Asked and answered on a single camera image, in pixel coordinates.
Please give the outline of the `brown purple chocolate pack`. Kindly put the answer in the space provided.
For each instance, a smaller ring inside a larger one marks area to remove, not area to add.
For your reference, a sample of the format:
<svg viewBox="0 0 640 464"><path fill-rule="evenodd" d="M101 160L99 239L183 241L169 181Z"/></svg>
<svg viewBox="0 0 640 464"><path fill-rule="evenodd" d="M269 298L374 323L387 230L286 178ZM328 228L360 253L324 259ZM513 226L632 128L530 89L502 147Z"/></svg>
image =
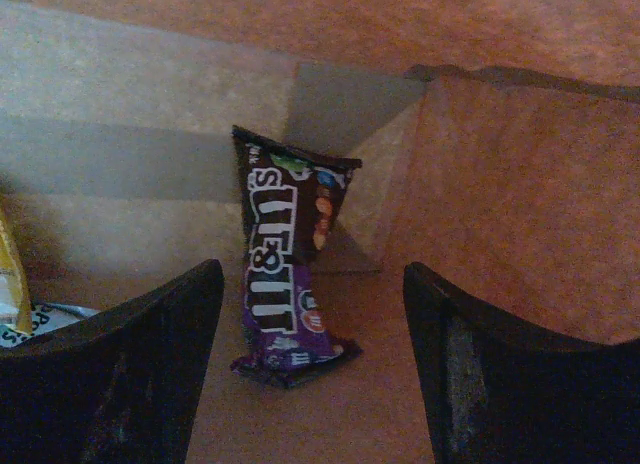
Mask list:
<svg viewBox="0 0 640 464"><path fill-rule="evenodd" d="M311 264L362 162L285 145L238 125L231 136L242 197L242 329L249 348L231 369L290 389L361 352L355 341L327 330Z"/></svg>

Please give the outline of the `silver green snack wrapper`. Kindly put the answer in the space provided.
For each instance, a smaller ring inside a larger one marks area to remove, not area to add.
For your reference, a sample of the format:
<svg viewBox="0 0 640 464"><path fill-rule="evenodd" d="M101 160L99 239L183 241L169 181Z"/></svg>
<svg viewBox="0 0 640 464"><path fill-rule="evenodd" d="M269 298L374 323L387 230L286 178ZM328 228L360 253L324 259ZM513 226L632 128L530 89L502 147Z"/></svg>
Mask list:
<svg viewBox="0 0 640 464"><path fill-rule="evenodd" d="M32 331L21 333L7 325L1 326L1 347L15 348L27 341L99 314L92 308L60 303L36 302L32 305Z"/></svg>

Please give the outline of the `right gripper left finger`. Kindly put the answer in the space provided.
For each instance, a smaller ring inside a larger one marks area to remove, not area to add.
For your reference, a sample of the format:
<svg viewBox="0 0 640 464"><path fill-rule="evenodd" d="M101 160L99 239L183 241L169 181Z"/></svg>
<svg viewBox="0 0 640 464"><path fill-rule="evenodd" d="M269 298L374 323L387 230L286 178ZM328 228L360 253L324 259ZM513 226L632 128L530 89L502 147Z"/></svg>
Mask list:
<svg viewBox="0 0 640 464"><path fill-rule="evenodd" d="M224 294L207 260L1 352L5 463L182 463Z"/></svg>

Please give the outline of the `red paper bag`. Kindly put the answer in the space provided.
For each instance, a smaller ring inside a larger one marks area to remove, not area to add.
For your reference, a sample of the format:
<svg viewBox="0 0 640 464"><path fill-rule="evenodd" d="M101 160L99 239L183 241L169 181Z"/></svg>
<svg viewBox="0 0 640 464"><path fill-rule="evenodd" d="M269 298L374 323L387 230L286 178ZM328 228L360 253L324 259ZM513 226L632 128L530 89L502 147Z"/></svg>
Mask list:
<svg viewBox="0 0 640 464"><path fill-rule="evenodd" d="M1 197L32 294L108 308L207 258L191 463L429 463L420 261L547 328L639 333L639 0L1 0ZM358 157L315 277L364 354L291 391L245 351L230 129Z"/></svg>

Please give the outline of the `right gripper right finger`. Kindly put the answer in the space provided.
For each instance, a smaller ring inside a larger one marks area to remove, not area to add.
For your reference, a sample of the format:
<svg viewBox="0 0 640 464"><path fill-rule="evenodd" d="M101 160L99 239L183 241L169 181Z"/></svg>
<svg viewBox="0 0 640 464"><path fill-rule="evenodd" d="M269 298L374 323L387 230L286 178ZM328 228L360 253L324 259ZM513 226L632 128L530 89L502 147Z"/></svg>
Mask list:
<svg viewBox="0 0 640 464"><path fill-rule="evenodd" d="M573 338L414 262L403 301L438 463L635 463L639 343Z"/></svg>

